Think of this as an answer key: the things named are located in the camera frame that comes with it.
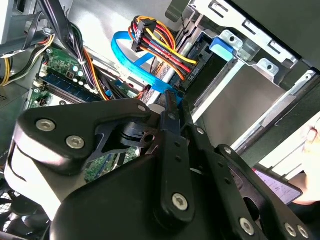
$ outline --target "blue plastic tab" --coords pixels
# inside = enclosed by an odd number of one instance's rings
[[[143,55],[141,58],[139,58],[137,61],[135,61],[134,64],[137,66],[141,66],[145,62],[149,61],[150,59],[152,59],[154,57],[155,56],[153,56],[151,53],[147,53],[146,55]]]
[[[215,37],[211,43],[210,50],[217,54],[222,59],[229,62],[234,58],[234,49],[232,46],[225,43],[223,40],[221,40],[219,37]]]

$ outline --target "wire bundle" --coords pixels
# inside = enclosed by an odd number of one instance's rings
[[[138,24],[143,19],[155,20],[148,16],[136,16],[128,28],[128,33],[132,41],[138,31]],[[197,62],[176,52],[176,41],[169,29],[160,21],[156,21],[156,23],[154,32],[160,36],[160,39],[157,38],[150,29],[146,28],[140,49],[168,64],[179,75],[181,80],[184,81],[185,76],[191,72],[192,65],[197,64]]]
[[[67,19],[59,0],[37,0],[37,2],[64,48],[82,66],[90,88],[97,90],[105,101],[128,98],[108,76],[111,73],[94,66],[93,60],[84,48],[80,30]],[[111,92],[111,97],[106,94],[108,90]]]

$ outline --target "black plastic arm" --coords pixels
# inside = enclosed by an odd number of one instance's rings
[[[13,139],[28,157],[59,174],[73,175],[88,161],[132,146],[127,145],[127,141],[143,141],[148,133],[130,126],[147,123],[151,118],[149,108],[135,99],[34,108],[18,118]],[[54,129],[39,129],[41,120],[51,121]],[[155,124],[150,123],[148,130]],[[114,134],[113,139],[107,144],[111,134]],[[70,136],[80,137],[84,146],[70,147],[67,144]]]

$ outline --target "red wire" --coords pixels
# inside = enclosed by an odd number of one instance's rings
[[[191,70],[186,67],[185,65],[183,65],[181,62],[177,61],[176,59],[174,59],[170,54],[166,53],[165,51],[163,51],[161,48],[159,48],[158,46],[154,45],[151,43],[151,41],[149,41],[148,38],[144,37],[143,40],[151,45],[152,47],[156,48],[157,50],[159,50],[163,55],[165,55],[168,59],[170,59],[171,61],[173,61],[175,64],[177,64],[179,67],[183,68],[184,70],[186,70],[187,73],[190,73]]]
[[[136,33],[138,30],[138,27],[136,26],[136,24],[133,24],[133,28],[134,28],[134,32]]]
[[[166,34],[166,36],[168,37],[168,39],[169,39],[169,41],[170,41],[171,48],[173,49],[173,48],[174,48],[174,42],[173,42],[173,40],[171,39],[171,37],[170,37],[169,33],[167,32],[167,30],[164,29],[164,28],[163,28],[161,25],[159,25],[159,24],[156,25],[156,28],[157,28],[157,29],[160,29],[161,31],[163,31],[163,32]]]
[[[46,43],[48,42],[48,39],[49,39],[49,38],[47,38],[46,40],[44,40],[44,41],[42,41],[42,42],[38,42],[38,44],[46,44]]]

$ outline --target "cooling fan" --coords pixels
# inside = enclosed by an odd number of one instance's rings
[[[16,196],[6,183],[2,184],[0,190],[2,196],[5,193],[9,199],[0,198],[0,209],[8,204],[10,207],[7,212],[0,214],[0,231],[25,239],[39,239],[49,224],[43,208],[23,195]]]

